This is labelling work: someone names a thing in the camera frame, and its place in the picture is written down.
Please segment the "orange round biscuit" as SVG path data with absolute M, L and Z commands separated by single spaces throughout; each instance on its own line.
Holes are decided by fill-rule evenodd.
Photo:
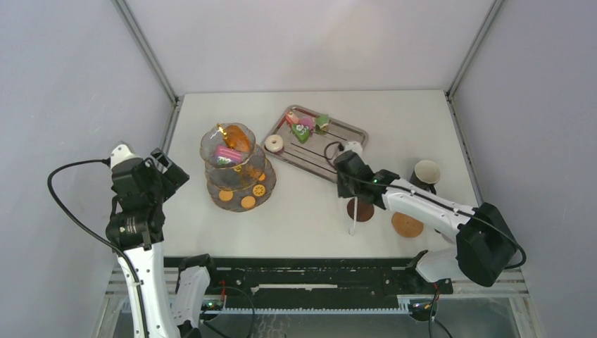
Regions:
M 252 209 L 256 205 L 256 199 L 253 196 L 245 196 L 241 200 L 241 206 L 245 209 Z
M 234 198 L 234 192 L 227 191 L 227 190 L 220 190 L 218 193 L 218 198 L 221 201 L 228 202 Z

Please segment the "pink purple cake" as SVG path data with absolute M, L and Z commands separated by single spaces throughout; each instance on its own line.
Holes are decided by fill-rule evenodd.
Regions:
M 214 157 L 218 166 L 238 165 L 244 161 L 242 152 L 228 148 L 224 145 L 217 145 Z

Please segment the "metal serving tray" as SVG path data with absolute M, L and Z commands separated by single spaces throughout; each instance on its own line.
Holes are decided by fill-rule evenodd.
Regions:
M 301 142 L 293 133 L 291 125 L 286 119 L 288 113 L 293 113 L 297 118 L 312 118 L 313 120 L 321 116 L 317 111 L 303 106 L 288 106 L 269 132 L 269 134 L 275 134 L 282 138 L 282 149 L 278 152 L 269 150 L 265 152 L 324 180 L 333 183 L 337 181 L 335 170 L 325 160 L 324 148 L 328 144 L 334 141 L 357 141 L 365 146 L 368 142 L 369 135 L 365 130 L 335 118 L 329 119 L 329 125 L 324 131 L 313 131 L 306 141 Z

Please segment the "three-tier glass dessert stand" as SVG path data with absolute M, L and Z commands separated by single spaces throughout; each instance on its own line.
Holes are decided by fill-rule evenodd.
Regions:
M 243 153 L 244 161 L 238 165 L 218 166 L 215 161 L 215 148 L 217 145 L 227 146 L 224 139 L 224 128 L 228 125 L 238 125 L 249 138 L 251 150 Z M 250 211 L 264 204 L 272 195 L 277 183 L 277 176 L 270 160 L 267 158 L 264 148 L 260 146 L 254 133 L 241 123 L 218 123 L 214 128 L 201 139 L 200 156 L 204 161 L 206 188 L 213 203 L 219 208 L 235 213 Z M 252 189 L 256 184 L 262 184 L 267 188 L 264 196 L 256 197 Z M 220 190 L 234 192 L 231 201 L 219 200 Z M 245 196 L 253 196 L 256 205 L 252 209 L 245 209 L 241 206 L 241 200 Z

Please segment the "brown cookie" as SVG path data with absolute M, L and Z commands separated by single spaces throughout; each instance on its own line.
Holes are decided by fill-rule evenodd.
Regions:
M 251 142 L 238 125 L 228 125 L 224 129 L 222 136 L 229 149 L 246 153 L 251 150 Z

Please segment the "orange lotus-pattern biscuit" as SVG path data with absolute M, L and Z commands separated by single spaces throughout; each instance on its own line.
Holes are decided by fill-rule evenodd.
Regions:
M 252 189 L 252 193 L 256 197 L 264 196 L 266 194 L 266 192 L 267 192 L 267 188 L 262 184 L 256 184 Z

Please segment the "white frosted donut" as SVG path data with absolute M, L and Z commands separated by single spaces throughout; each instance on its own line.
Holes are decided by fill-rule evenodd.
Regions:
M 277 154 L 284 150 L 284 139 L 278 134 L 269 135 L 264 141 L 267 151 Z

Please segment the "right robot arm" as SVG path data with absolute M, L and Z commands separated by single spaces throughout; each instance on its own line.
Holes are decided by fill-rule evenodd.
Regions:
M 344 149 L 332 160 L 340 198 L 402 213 L 432 227 L 453 242 L 440 251 L 421 251 L 406 277 L 411 290 L 424 293 L 435 282 L 466 277 L 494 285 L 521 252 L 500 211 L 492 204 L 472 207 L 443 199 L 388 170 L 373 172 L 360 155 Z

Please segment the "dark brown round coaster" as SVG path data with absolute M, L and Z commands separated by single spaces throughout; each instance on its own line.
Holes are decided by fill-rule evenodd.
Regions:
M 375 207 L 358 199 L 358 223 L 369 221 L 375 214 Z

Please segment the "green round cake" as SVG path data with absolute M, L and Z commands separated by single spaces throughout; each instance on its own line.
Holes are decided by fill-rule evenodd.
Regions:
M 318 134 L 324 134 L 329 129 L 330 118 L 328 115 L 319 115 L 314 119 L 315 121 L 315 131 Z

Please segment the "light wooden round coaster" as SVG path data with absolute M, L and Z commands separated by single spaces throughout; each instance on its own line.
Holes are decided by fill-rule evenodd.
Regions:
M 392 215 L 391 224 L 396 233 L 405 238 L 416 238 L 424 230 L 422 222 L 398 212 Z

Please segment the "black mug white inside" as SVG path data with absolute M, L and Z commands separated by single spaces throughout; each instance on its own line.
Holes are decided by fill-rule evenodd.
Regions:
M 432 194 L 436 194 L 435 185 L 440 179 L 441 168 L 439 165 L 431 160 L 421 160 L 415 164 L 409 183 Z

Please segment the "pink round cake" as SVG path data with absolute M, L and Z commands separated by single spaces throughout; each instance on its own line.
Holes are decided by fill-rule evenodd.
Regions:
M 299 124 L 307 127 L 309 130 L 315 129 L 315 120 L 313 117 L 310 116 L 300 118 Z

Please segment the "pink red cake slice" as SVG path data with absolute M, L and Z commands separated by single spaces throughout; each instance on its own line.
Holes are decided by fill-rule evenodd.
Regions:
M 284 118 L 289 126 L 301 124 L 301 119 L 293 111 L 287 111 Z

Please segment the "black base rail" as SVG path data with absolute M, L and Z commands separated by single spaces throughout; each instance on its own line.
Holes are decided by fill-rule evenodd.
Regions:
M 450 279 L 428 282 L 410 265 L 409 258 L 224 258 L 207 266 L 209 291 L 256 294 L 265 288 L 317 288 L 364 291 L 371 295 L 440 296 L 454 293 Z

